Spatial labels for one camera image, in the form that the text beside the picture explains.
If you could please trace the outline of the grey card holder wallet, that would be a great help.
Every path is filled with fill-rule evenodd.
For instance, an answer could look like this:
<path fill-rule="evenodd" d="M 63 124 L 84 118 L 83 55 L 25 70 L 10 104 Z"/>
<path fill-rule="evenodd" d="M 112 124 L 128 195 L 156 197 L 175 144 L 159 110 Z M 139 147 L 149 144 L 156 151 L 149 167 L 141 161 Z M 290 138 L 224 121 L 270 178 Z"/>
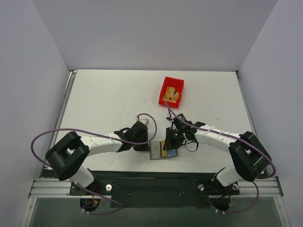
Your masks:
<path fill-rule="evenodd" d="M 178 156 L 177 149 L 164 149 L 165 140 L 152 141 L 149 143 L 150 146 L 150 160 L 164 160 Z"/>

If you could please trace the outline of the gold card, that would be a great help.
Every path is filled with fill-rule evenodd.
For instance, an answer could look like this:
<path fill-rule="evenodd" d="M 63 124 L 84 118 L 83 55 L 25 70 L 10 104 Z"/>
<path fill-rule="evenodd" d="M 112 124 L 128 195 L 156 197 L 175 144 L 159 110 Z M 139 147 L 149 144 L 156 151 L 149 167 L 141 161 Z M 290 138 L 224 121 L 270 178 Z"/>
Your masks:
<path fill-rule="evenodd" d="M 164 145 L 165 145 L 165 140 L 162 140 L 160 143 L 160 157 L 166 157 L 167 156 L 167 150 L 164 149 Z"/>

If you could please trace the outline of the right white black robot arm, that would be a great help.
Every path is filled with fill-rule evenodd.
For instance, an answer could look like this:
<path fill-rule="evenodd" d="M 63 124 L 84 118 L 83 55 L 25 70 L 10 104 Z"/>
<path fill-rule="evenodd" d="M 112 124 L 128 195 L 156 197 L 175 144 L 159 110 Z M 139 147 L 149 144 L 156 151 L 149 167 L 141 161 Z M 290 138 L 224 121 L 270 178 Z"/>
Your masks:
<path fill-rule="evenodd" d="M 263 172 L 272 159 L 254 133 L 229 133 L 203 122 L 193 124 L 183 114 L 174 118 L 169 114 L 167 120 L 172 125 L 166 128 L 165 150 L 195 143 L 196 149 L 200 144 L 206 144 L 230 154 L 232 166 L 223 167 L 213 177 L 211 187 L 214 192 L 223 193 L 229 185 L 239 180 L 253 182 L 255 179 L 268 178 Z"/>

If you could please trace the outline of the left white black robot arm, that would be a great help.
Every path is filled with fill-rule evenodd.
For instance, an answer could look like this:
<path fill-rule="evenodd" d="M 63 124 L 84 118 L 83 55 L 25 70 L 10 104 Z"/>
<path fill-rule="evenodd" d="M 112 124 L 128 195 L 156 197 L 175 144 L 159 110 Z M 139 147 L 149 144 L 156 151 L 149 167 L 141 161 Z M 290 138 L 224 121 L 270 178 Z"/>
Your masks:
<path fill-rule="evenodd" d="M 110 133 L 107 138 L 81 137 L 71 131 L 59 140 L 45 155 L 45 158 L 60 181 L 71 180 L 80 185 L 83 192 L 91 195 L 97 190 L 93 174 L 82 163 L 88 156 L 122 152 L 131 148 L 148 151 L 148 119 L 137 121 L 131 128 Z"/>

